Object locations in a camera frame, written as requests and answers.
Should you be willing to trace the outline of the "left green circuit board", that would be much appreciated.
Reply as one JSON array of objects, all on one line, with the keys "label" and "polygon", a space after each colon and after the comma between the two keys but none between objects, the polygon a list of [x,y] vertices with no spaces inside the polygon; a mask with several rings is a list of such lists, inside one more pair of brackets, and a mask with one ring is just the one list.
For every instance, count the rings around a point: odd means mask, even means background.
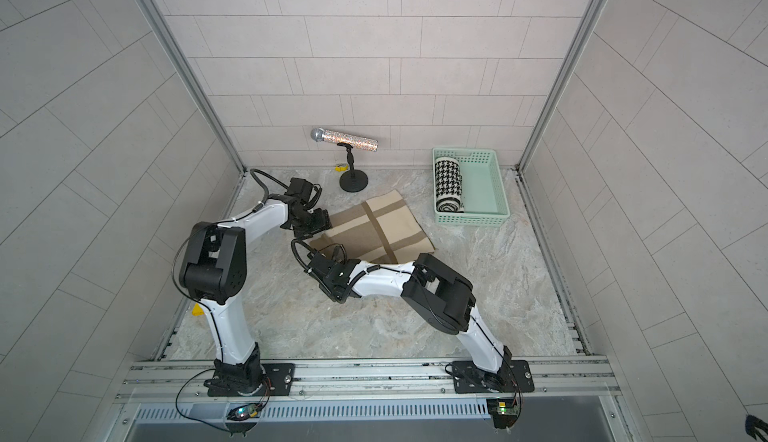
[{"label": "left green circuit board", "polygon": [[232,408],[227,413],[227,420],[233,422],[244,422],[257,417],[263,405],[260,403],[249,403],[242,406]]}]

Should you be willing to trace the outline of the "black microphone stand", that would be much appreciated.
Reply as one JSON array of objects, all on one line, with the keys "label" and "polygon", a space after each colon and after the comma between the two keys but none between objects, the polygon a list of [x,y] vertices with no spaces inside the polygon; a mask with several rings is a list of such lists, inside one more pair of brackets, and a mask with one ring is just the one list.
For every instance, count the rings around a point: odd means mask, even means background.
[{"label": "black microphone stand", "polygon": [[345,149],[348,165],[348,170],[339,179],[340,188],[347,193],[361,192],[367,187],[369,180],[365,172],[355,168],[353,146],[348,143],[338,143],[338,146]]}]

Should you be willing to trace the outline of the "black white houndstooth scarf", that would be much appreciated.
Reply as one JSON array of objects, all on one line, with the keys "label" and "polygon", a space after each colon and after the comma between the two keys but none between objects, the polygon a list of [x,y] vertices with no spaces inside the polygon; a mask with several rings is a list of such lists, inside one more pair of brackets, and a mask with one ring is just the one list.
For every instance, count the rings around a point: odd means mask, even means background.
[{"label": "black white houndstooth scarf", "polygon": [[464,209],[462,173],[459,162],[451,157],[439,157],[434,163],[436,210],[459,213]]}]

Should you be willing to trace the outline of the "aluminium corner post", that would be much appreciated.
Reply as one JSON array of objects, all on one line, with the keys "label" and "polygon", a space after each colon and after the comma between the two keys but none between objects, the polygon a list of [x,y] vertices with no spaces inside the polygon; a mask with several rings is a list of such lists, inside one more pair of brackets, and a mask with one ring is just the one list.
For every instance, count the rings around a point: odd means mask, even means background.
[{"label": "aluminium corner post", "polygon": [[537,120],[531,138],[523,152],[517,171],[522,174],[531,164],[534,153],[543,139],[544,132],[553,117],[557,104],[561,99],[568,82],[572,77],[577,63],[584,52],[588,40],[593,33],[599,17],[608,0],[589,0],[585,13],[569,46],[563,64],[557,74],[555,82],[547,96],[542,112]]},{"label": "aluminium corner post", "polygon": [[204,93],[198,78],[196,77],[192,66],[182,53],[181,47],[175,40],[169,25],[161,14],[158,5],[154,0],[135,0],[151,29],[155,33],[161,48],[168,56],[170,62],[176,69],[183,85],[187,89],[192,100],[195,102],[198,110],[208,123],[213,133],[222,144],[225,152],[228,154],[235,167],[242,174],[247,172],[246,166],[240,158],[231,138],[226,133],[219,117],[210,103],[207,95]]}]

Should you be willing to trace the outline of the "right green circuit board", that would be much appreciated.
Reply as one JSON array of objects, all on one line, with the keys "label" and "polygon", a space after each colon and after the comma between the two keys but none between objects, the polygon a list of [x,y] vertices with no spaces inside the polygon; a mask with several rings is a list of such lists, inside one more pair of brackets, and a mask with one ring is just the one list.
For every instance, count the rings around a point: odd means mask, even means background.
[{"label": "right green circuit board", "polygon": [[512,428],[520,416],[520,403],[513,399],[487,399],[487,411],[495,429]]}]

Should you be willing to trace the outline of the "aluminium corner post left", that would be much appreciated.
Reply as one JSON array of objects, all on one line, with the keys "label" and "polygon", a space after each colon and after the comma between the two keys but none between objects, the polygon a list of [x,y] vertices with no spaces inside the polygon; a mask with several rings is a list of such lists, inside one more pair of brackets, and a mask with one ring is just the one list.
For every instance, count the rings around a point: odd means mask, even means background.
[{"label": "aluminium corner post left", "polygon": [[208,123],[213,133],[222,144],[225,152],[228,154],[235,167],[242,174],[247,172],[246,166],[240,158],[231,138],[226,133],[219,117],[210,103],[207,95],[204,93],[198,78],[196,77],[192,66],[182,53],[181,47],[175,40],[169,25],[161,14],[158,5],[154,0],[135,0],[151,29],[155,33],[161,48],[168,56],[170,62],[176,69],[183,85],[187,89],[192,100],[195,102],[198,110]]}]

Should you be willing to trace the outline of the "aluminium corner post right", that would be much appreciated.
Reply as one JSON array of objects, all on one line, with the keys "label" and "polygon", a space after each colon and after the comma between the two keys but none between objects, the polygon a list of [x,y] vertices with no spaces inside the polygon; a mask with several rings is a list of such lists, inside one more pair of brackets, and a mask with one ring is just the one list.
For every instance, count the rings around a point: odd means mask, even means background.
[{"label": "aluminium corner post right", "polygon": [[542,112],[537,120],[531,138],[523,152],[517,171],[522,174],[531,164],[534,153],[543,139],[544,132],[553,117],[557,104],[561,99],[568,82],[572,77],[577,63],[584,52],[588,40],[593,33],[599,17],[608,0],[589,0],[585,13],[569,46],[563,64],[557,74],[555,82],[547,96]]}]

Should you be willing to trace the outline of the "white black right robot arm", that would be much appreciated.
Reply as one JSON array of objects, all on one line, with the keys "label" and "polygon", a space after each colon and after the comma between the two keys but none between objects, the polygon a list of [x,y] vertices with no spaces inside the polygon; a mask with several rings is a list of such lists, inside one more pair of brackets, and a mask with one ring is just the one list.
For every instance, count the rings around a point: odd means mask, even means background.
[{"label": "white black right robot arm", "polygon": [[312,251],[304,272],[336,303],[350,297],[391,296],[404,300],[431,327],[457,337],[471,356],[469,363],[452,362],[446,372],[472,390],[522,392],[512,356],[486,326],[477,307],[473,285],[431,254],[400,265],[358,259],[342,263]]}]

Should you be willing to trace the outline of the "mint green plastic basket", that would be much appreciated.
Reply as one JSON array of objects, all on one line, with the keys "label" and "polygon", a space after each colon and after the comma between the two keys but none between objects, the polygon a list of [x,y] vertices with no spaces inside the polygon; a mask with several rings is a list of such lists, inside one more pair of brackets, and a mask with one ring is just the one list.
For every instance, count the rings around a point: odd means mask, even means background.
[{"label": "mint green plastic basket", "polygon": [[[462,173],[464,209],[459,213],[436,210],[434,163],[439,157],[456,159]],[[510,216],[502,175],[495,151],[436,147],[433,158],[433,212],[441,225],[499,227]]]}]

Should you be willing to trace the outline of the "green circuit board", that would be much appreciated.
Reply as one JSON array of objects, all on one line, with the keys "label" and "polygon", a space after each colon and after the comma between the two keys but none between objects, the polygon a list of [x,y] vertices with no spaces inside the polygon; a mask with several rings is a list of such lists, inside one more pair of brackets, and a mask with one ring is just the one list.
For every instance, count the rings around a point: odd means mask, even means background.
[{"label": "green circuit board", "polygon": [[244,422],[257,417],[263,405],[260,403],[249,403],[242,406],[232,408],[227,413],[227,420],[233,422]]},{"label": "green circuit board", "polygon": [[513,399],[487,399],[487,411],[495,429],[512,428],[520,416],[520,403]]}]

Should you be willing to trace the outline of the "brown beige plaid blanket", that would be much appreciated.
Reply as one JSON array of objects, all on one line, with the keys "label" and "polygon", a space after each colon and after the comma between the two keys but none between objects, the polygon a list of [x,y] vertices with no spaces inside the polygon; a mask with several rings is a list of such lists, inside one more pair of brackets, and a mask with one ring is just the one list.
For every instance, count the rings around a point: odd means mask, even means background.
[{"label": "brown beige plaid blanket", "polygon": [[309,242],[330,256],[338,244],[347,257],[378,264],[404,264],[435,247],[401,194],[390,191],[330,216],[331,228]]}]

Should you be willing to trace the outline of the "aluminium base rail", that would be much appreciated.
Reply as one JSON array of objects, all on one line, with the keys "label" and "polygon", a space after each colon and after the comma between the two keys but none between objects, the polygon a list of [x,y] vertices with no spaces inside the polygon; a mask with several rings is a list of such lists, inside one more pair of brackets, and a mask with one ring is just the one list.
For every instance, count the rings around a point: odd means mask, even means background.
[{"label": "aluminium base rail", "polygon": [[117,403],[134,419],[166,417],[229,422],[227,413],[249,403],[263,405],[246,422],[490,419],[487,399],[513,399],[520,415],[544,398],[587,397],[608,414],[621,390],[601,356],[532,357],[513,361],[519,394],[472,390],[446,372],[449,358],[273,360],[264,364],[266,388],[249,396],[210,396],[205,381],[213,368],[203,361],[134,364],[118,388]]}]

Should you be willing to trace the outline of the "glitter microphone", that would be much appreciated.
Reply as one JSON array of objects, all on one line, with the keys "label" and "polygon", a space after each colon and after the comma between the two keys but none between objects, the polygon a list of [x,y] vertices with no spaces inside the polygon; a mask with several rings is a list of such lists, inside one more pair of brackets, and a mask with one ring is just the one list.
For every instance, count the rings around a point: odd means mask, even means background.
[{"label": "glitter microphone", "polygon": [[334,145],[346,144],[353,149],[375,152],[378,150],[379,143],[375,139],[347,134],[344,132],[327,130],[323,128],[313,128],[310,131],[310,137],[315,142],[324,142]]}]

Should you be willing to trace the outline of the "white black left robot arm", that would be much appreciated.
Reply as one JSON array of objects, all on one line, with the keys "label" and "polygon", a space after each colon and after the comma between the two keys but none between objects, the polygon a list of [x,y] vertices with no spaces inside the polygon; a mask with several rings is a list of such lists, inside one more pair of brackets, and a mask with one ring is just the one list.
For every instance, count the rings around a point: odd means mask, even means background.
[{"label": "white black left robot arm", "polygon": [[181,292],[202,308],[215,343],[213,377],[205,381],[210,396],[249,396],[266,388],[259,346],[240,296],[247,278],[248,245],[277,227],[292,231],[299,240],[330,227],[328,212],[316,207],[320,185],[293,178],[281,185],[282,194],[275,194],[259,179],[262,174],[251,171],[263,190],[253,208],[193,226],[175,279]]}]

